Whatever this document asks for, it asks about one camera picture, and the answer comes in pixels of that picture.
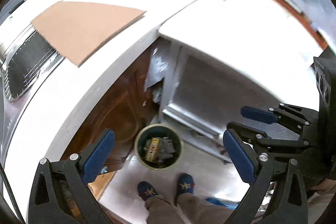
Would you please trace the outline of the person right hand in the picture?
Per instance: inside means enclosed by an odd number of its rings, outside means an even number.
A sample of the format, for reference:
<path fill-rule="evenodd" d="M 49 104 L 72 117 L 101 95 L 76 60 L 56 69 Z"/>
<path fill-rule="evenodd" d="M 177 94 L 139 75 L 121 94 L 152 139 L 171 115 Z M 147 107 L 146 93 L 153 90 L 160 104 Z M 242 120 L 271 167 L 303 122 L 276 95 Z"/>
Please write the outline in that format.
<path fill-rule="evenodd" d="M 316 190 L 316 191 L 329 191 L 333 187 L 335 187 L 335 180 L 331 180 L 331 179 L 326 178 L 321 183 L 319 183 L 317 186 L 315 186 L 312 189 Z"/>

